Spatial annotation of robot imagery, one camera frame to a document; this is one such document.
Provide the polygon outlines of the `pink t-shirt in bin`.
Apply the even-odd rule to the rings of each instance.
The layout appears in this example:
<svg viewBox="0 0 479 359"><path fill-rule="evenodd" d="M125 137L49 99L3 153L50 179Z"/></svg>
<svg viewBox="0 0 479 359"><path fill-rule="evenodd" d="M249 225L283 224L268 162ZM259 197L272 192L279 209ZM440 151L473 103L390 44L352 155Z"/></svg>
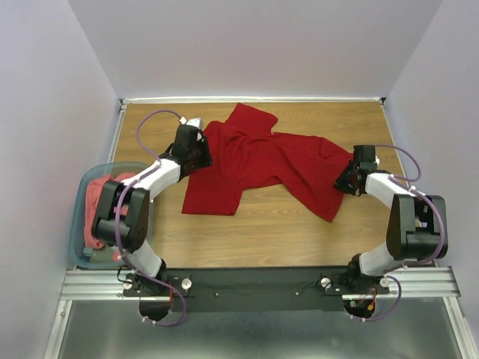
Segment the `pink t-shirt in bin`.
<svg viewBox="0 0 479 359"><path fill-rule="evenodd" d="M143 188L130 188L122 206L118 200L126 184L123 180L131 173L118 177L105 175L92 181L85 200L85 244L89 248L115 246L115 227L119 226L123 249L137 251L149 237L150 192Z"/></svg>

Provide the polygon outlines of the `dark red t-shirt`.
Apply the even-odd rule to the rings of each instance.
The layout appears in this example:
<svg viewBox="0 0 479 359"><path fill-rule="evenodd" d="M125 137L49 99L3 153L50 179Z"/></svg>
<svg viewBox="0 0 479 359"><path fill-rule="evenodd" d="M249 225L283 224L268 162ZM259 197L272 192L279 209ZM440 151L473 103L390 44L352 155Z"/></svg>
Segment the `dark red t-shirt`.
<svg viewBox="0 0 479 359"><path fill-rule="evenodd" d="M247 189L282 184L307 209L331 222L343 194L335 180L352 154L314 135L276 132L273 114L237 104L224 122L204 130L213 163L189 177L182 212L234 215Z"/></svg>

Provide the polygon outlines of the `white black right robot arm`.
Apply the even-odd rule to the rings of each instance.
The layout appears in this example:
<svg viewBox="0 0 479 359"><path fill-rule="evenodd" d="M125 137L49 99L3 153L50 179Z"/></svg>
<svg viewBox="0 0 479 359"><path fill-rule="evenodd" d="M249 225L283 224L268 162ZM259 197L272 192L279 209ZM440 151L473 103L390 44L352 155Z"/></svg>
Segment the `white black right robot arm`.
<svg viewBox="0 0 479 359"><path fill-rule="evenodd" d="M379 284L381 278L402 267L422 266L442 259L448 252L445 199L412 186L421 178L418 162L406 154L417 168L413 179L378 168L376 145L355 145L353 158L335 181L345 194L375 197L390 214L385 241L363 254L356 254L344 273L332 283L348 292L360 293Z"/></svg>

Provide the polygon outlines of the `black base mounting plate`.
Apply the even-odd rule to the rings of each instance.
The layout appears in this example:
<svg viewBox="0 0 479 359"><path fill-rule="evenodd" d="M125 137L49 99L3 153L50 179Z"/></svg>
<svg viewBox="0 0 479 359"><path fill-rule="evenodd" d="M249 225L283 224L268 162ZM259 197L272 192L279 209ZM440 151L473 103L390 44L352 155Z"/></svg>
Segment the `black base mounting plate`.
<svg viewBox="0 0 479 359"><path fill-rule="evenodd" d="M379 284L348 292L332 279L346 266L297 266L217 269L169 269L162 286L137 274L122 279L123 295L139 300L143 317L163 323L190 313L293 310L352 311L370 318Z"/></svg>

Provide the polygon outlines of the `clear blue plastic bin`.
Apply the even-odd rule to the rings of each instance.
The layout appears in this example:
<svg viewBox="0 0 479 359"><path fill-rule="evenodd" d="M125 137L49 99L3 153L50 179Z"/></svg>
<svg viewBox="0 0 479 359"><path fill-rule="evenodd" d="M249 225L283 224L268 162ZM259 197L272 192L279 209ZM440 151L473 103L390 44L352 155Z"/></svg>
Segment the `clear blue plastic bin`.
<svg viewBox="0 0 479 359"><path fill-rule="evenodd" d="M147 165L142 162L113 162L103 165L98 165L85 173L79 183L79 189L76 196L76 204L73 211L73 219L70 229L69 255L72 263L82 269L89 269L83 255L85 246L85 200L88 185L105 175L112 175L117 177L121 174L132 173L136 175L147 168Z"/></svg>

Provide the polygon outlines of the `olive green garment in bin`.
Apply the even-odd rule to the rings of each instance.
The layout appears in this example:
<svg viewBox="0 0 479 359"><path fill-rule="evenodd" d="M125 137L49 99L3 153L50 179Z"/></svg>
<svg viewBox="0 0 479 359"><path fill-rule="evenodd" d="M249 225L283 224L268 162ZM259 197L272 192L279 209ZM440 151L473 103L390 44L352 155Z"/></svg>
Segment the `olive green garment in bin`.
<svg viewBox="0 0 479 359"><path fill-rule="evenodd" d="M114 251L110 247L100 249L84 248L83 255L89 269L114 269L118 262L113 260Z"/></svg>

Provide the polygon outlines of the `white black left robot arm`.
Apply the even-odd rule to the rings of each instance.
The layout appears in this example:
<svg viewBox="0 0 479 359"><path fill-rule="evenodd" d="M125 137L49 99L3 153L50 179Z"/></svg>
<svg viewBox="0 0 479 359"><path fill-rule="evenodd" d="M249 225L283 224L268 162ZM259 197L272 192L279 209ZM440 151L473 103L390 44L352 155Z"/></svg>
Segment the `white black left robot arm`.
<svg viewBox="0 0 479 359"><path fill-rule="evenodd" d="M165 261L147 242L150 203L170 185L213 164L202 120L181 120L174 142L149 168L103 184L91 225L94 238L117 247L123 262L143 273L140 286L149 295L160 294L166 285Z"/></svg>

